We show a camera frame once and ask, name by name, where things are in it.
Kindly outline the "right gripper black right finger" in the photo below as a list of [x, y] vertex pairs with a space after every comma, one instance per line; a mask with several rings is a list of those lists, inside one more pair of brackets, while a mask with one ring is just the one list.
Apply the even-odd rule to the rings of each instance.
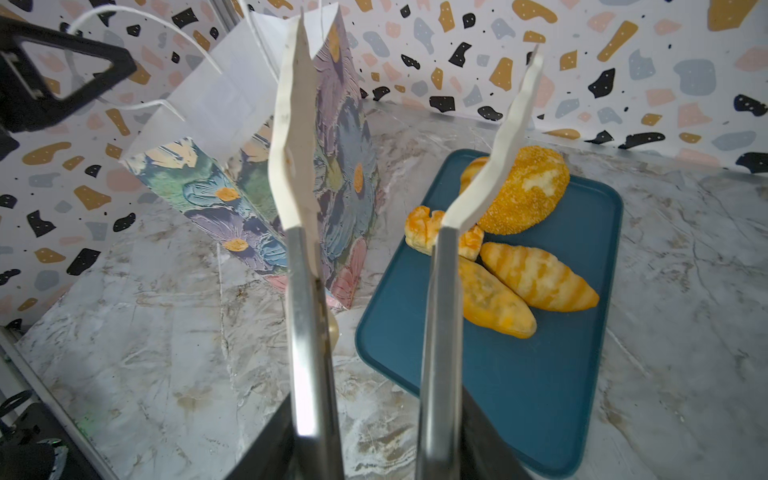
[[459, 451], [461, 479], [531, 479], [467, 389], [462, 390]]

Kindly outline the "metal tongs cream tips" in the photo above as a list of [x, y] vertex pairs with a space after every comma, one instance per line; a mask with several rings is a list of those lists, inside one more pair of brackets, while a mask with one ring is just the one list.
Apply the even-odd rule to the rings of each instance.
[[[460, 237], [499, 193], [522, 147], [544, 58], [531, 55], [520, 90], [499, 128], [490, 158], [449, 206], [437, 236], [428, 289], [420, 388], [416, 475], [461, 479], [462, 284]], [[286, 319], [294, 461], [300, 479], [343, 477], [331, 359], [330, 316], [321, 296], [321, 264], [309, 137], [315, 127], [315, 68], [302, 17], [291, 18], [277, 86], [268, 175], [287, 251]]]

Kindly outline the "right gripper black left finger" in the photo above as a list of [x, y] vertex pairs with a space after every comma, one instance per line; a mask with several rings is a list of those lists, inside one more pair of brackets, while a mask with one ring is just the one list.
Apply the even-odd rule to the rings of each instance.
[[294, 430], [288, 394], [226, 480], [294, 479]]

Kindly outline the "large sugared oval bread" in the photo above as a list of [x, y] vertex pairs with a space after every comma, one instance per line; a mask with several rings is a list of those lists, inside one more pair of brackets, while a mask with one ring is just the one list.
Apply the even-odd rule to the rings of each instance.
[[477, 227], [495, 235], [523, 232], [555, 210], [569, 182], [570, 171], [560, 153], [540, 146], [523, 147]]

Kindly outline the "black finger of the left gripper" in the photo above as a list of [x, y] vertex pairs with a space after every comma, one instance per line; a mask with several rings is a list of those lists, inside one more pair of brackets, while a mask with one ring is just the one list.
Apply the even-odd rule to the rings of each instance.
[[137, 71], [128, 50], [1, 19], [1, 132], [52, 127]]

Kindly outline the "striped croissant bread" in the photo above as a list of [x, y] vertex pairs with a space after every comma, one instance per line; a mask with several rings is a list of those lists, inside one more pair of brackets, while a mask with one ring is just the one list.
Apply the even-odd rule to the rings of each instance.
[[578, 312], [599, 303], [586, 280], [545, 250], [487, 242], [480, 257], [493, 275], [534, 308]]

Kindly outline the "floral paper bag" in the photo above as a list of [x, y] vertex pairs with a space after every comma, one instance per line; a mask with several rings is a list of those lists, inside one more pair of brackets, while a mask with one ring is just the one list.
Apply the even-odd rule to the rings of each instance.
[[[199, 56], [189, 75], [172, 75], [172, 93], [153, 103], [146, 125], [118, 157], [153, 193], [284, 290], [287, 229], [268, 170], [277, 145], [277, 75], [291, 20], [245, 13], [217, 45], [186, 32], [195, 21], [188, 10], [165, 22]], [[310, 104], [302, 115], [312, 129], [298, 145], [311, 157], [322, 287], [331, 306], [348, 308], [376, 217], [379, 173], [343, 7], [312, 9], [304, 28], [312, 67]]]

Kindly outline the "glossy orange oval bread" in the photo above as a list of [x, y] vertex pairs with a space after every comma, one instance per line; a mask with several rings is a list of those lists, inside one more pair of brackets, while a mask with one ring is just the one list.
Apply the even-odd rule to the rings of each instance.
[[528, 305], [483, 266], [460, 257], [458, 273], [466, 320], [520, 339], [536, 333], [537, 322]]

